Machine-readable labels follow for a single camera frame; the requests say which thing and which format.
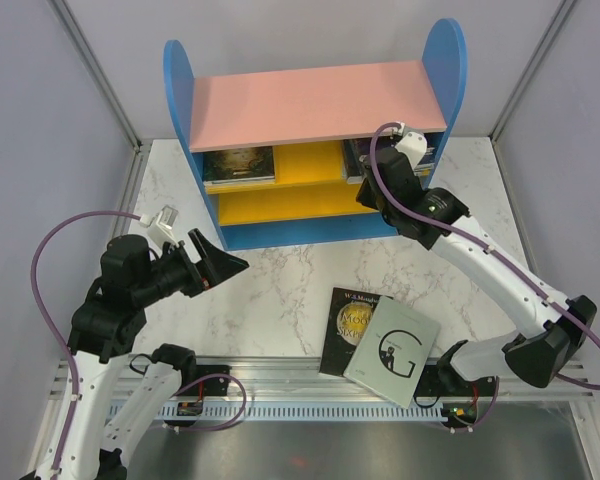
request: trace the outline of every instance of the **yellow shelf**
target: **yellow shelf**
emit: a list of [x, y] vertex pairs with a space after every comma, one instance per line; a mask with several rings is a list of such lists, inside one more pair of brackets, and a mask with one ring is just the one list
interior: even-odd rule
[[219, 194], [346, 182], [342, 178], [342, 145], [339, 141], [276, 145], [273, 163], [275, 183], [209, 185], [205, 190], [208, 194]]
[[356, 202], [359, 188], [343, 183], [224, 193], [218, 221], [227, 226], [374, 212]]

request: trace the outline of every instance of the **marble table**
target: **marble table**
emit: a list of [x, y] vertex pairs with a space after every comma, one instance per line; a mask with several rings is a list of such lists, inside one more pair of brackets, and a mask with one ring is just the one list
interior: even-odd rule
[[[432, 186], [457, 195], [526, 265], [489, 139], [451, 139]], [[198, 256], [187, 237], [190, 229], [219, 244], [176, 140], [153, 142], [135, 213], [155, 213], [165, 204], [180, 212], [174, 230], [186, 239], [192, 259]], [[142, 230], [132, 224], [130, 233]], [[433, 357], [458, 340], [484, 340], [514, 328], [457, 268], [402, 237], [233, 253], [251, 267], [194, 299], [176, 294], [150, 307], [134, 351], [151, 352], [169, 342], [198, 355], [320, 356], [334, 286], [391, 295], [439, 321]]]

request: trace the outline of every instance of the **gray floor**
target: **gray floor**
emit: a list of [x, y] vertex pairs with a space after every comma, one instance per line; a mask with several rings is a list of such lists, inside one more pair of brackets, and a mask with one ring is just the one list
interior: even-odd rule
[[473, 434], [409, 423], [246, 422], [214, 433], [151, 431], [130, 480], [586, 480], [566, 408], [498, 405]]

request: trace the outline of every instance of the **gray wall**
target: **gray wall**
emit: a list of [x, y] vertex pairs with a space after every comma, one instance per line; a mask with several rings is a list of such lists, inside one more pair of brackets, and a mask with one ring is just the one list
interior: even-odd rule
[[[600, 336], [600, 0], [576, 7], [500, 147], [542, 276], [598, 304]], [[582, 356], [600, 381], [591, 342]]]
[[462, 25], [469, 82], [455, 135], [486, 135], [559, 0], [68, 0], [134, 125], [173, 138], [162, 49], [183, 42], [194, 74], [418, 59], [442, 17]]
[[[0, 479], [24, 474], [60, 358], [29, 287], [44, 234], [115, 208], [131, 148], [44, 0], [0, 0]], [[41, 289], [66, 334], [98, 268], [110, 220], [60, 234]]]

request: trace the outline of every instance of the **perforated metal strip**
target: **perforated metal strip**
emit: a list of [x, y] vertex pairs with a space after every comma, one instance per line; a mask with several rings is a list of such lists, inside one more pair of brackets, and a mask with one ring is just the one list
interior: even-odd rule
[[[124, 405], [123, 400], [111, 404], [108, 419]], [[440, 422], [441, 403], [434, 408], [399, 408], [385, 402], [256, 402], [247, 406], [245, 420], [251, 421], [313, 421], [313, 422]], [[178, 415], [178, 402], [167, 402], [156, 420], [229, 420], [238, 413], [240, 402], [205, 400], [200, 416]]]

